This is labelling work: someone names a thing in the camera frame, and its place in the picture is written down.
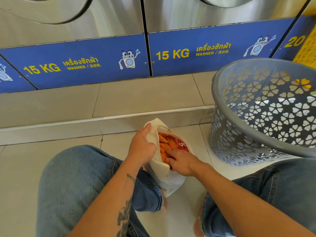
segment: black tattoo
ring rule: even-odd
[[[130,174],[126,174],[126,175],[127,175],[127,177],[130,178],[130,179],[134,182],[134,184],[135,184],[135,179],[134,179]]]
[[[130,218],[130,209],[132,204],[132,198],[126,200],[125,207],[123,207],[123,212],[120,211],[118,213],[118,226],[121,225],[121,222],[123,222],[122,227],[120,231],[117,233],[116,237],[126,237],[127,234],[127,227],[128,227],[128,219]]]

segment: hand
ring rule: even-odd
[[[131,159],[134,163],[138,163],[139,167],[148,163],[156,152],[154,143],[148,143],[146,135],[150,131],[151,123],[148,123],[144,128],[140,128],[133,137],[128,150],[126,159]]]
[[[185,150],[166,150],[167,154],[173,158],[167,159],[167,164],[177,171],[180,175],[195,176],[199,166],[205,164],[200,161],[195,155]]]

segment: pant leg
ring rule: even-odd
[[[39,182],[36,236],[67,236],[90,204],[115,174],[121,160],[83,145],[57,154],[46,165]],[[162,197],[143,170],[135,182],[127,236],[148,237],[137,211],[158,211]]]
[[[234,182],[316,234],[316,160],[283,160]],[[234,236],[209,194],[205,197],[201,221],[208,237]]]

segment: blue panel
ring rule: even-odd
[[[316,16],[301,16],[288,33],[273,58],[292,61],[316,23]]]
[[[150,76],[144,34],[15,47],[0,52],[39,89]]]
[[[0,57],[0,93],[33,90],[35,88]]]
[[[219,70],[239,59],[269,57],[293,20],[287,18],[150,33],[153,75]],[[219,49],[216,48],[218,43],[222,44]],[[199,47],[204,45],[205,50],[199,51]]]

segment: orange clothing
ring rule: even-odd
[[[166,153],[166,150],[171,150],[172,148],[178,149],[178,140],[173,135],[167,133],[159,133],[159,146],[160,146],[160,155],[163,163],[167,163],[169,155]]]

